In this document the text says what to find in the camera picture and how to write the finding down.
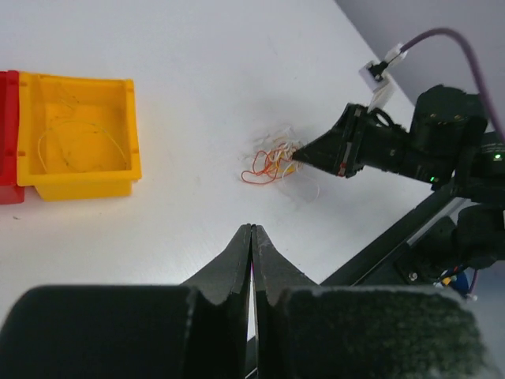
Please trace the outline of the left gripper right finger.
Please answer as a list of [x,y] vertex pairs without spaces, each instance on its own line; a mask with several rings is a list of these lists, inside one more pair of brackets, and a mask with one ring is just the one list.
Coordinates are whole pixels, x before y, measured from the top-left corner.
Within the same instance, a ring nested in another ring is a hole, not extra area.
[[252,227],[252,285],[256,332],[256,375],[258,378],[282,377],[279,333],[275,306],[289,287],[312,286],[302,271],[289,262],[274,246],[260,225]]

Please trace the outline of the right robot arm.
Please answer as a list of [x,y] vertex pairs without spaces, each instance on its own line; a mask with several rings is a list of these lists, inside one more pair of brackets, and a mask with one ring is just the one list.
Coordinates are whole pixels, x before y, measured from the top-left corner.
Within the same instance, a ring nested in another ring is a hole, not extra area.
[[472,201],[449,233],[421,243],[422,267],[483,269],[504,259],[504,144],[487,130],[479,96],[441,84],[417,98],[409,129],[383,110],[349,103],[330,130],[299,148],[294,161],[351,178],[364,167],[449,186]]

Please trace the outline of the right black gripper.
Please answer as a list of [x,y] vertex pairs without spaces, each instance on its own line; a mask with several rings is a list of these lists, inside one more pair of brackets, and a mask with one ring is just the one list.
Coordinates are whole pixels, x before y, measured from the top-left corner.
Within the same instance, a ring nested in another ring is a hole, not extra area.
[[407,137],[382,109],[348,103],[326,133],[297,149],[291,159],[345,178],[365,166],[396,172]]

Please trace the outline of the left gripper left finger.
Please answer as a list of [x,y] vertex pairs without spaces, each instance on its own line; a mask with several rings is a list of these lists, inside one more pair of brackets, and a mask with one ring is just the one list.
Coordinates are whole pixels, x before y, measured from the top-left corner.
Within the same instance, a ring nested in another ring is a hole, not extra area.
[[183,285],[192,289],[184,378],[243,378],[249,323],[252,226]]

